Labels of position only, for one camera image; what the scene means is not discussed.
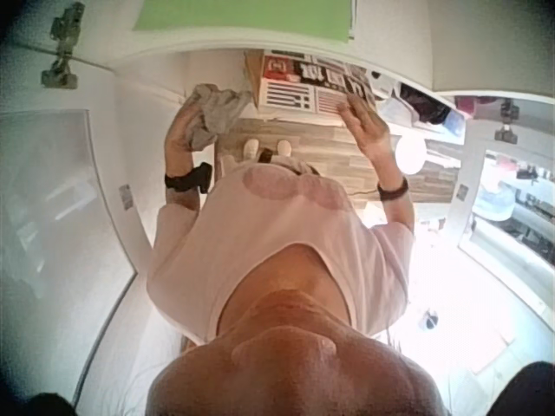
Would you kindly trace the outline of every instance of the light pink t-shirt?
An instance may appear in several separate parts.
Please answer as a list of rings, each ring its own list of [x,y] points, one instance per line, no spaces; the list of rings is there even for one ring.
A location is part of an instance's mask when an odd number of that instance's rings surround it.
[[[204,344],[251,270],[306,244],[343,292],[353,328],[373,335],[406,308],[413,239],[398,223],[366,228],[335,180],[251,164],[222,178],[200,212],[162,207],[147,290],[168,321]]]

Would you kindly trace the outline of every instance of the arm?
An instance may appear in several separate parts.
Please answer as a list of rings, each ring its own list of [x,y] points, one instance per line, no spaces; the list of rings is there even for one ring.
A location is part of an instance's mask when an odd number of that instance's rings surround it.
[[[389,127],[375,110],[359,97],[349,95],[349,106],[340,105],[339,114],[345,126],[355,136],[356,144],[368,158],[384,191],[394,191],[402,186],[403,175],[391,150]],[[408,193],[393,201],[383,203],[388,222],[401,223],[414,232],[415,210]]]
[[[166,175],[170,178],[187,175],[193,168],[193,154],[186,145],[186,127],[200,113],[200,107],[193,105],[182,107],[173,119],[167,131],[164,142],[164,158],[166,161]],[[176,192],[166,189],[168,204],[183,205],[189,210],[200,209],[199,190],[190,189],[187,192]]]

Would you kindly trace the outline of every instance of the wooden floor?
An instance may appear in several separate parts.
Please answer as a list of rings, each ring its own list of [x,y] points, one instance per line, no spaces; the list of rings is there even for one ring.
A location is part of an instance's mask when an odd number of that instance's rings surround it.
[[[288,140],[292,156],[313,165],[323,176],[341,183],[356,209],[363,209],[368,200],[377,200],[374,191],[377,177],[364,158],[352,135],[345,128],[323,127],[287,121],[240,119],[233,129],[221,135],[216,145],[216,159],[231,154],[241,160],[243,145],[248,139],[260,140],[260,147],[276,151],[280,140]],[[457,181],[457,169],[445,169],[427,162],[416,175],[408,177],[414,202],[449,203]]]

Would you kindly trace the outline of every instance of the green panel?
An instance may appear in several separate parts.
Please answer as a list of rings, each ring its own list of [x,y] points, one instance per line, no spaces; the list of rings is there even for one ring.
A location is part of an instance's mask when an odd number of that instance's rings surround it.
[[[242,27],[347,42],[350,0],[145,0],[135,30]]]

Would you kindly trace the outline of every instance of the gray cloth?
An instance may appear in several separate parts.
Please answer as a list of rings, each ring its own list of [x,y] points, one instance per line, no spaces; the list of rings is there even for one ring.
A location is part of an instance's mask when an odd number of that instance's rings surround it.
[[[250,101],[248,91],[236,93],[230,89],[220,91],[213,84],[197,85],[184,104],[186,107],[199,103],[202,109],[186,129],[189,150],[199,152],[214,143],[218,134],[227,133]]]

